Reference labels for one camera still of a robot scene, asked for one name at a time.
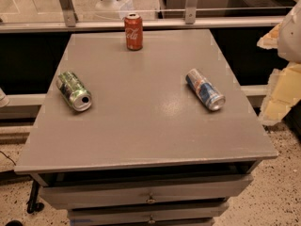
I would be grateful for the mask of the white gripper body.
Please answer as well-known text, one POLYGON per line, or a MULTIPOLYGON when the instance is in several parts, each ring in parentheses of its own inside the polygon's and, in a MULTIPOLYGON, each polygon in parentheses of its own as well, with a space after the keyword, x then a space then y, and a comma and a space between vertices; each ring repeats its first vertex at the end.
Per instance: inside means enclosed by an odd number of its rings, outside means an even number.
POLYGON ((301 1, 282 21, 277 39, 277 54, 287 61, 301 63, 301 1))

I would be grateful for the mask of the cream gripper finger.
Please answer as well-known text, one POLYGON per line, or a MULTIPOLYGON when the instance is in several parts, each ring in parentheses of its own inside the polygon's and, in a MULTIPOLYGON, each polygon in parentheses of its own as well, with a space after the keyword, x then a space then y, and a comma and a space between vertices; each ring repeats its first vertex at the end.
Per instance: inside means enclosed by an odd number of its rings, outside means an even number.
POLYGON ((279 34, 280 24, 274 26, 268 33, 261 37, 257 46, 262 49, 277 49, 277 39, 279 34))
POLYGON ((290 62, 283 70, 273 69, 261 104, 260 122, 266 126, 281 122, 300 100, 301 64, 290 62))

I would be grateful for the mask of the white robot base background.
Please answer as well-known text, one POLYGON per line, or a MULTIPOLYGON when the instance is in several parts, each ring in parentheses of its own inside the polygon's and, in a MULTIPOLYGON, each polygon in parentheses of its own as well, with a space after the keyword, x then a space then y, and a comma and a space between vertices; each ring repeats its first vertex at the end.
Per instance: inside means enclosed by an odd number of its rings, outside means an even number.
POLYGON ((133 0, 99 0, 95 17, 100 20, 122 20, 134 10, 133 0))

